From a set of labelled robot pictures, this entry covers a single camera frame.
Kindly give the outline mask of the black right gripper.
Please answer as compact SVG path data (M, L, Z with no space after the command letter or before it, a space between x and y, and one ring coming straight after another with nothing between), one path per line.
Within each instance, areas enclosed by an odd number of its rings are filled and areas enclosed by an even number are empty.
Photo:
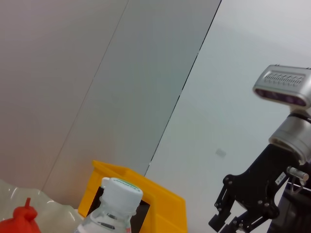
M303 184L307 174L298 169L296 155L285 148L270 144L240 175L227 175L223 187L214 203L218 210L209 226L219 231L231 214L235 201L247 211L226 224L222 233L235 233L237 230L250 233L268 219L278 217L279 210L275 204L275 195L285 179L292 176Z

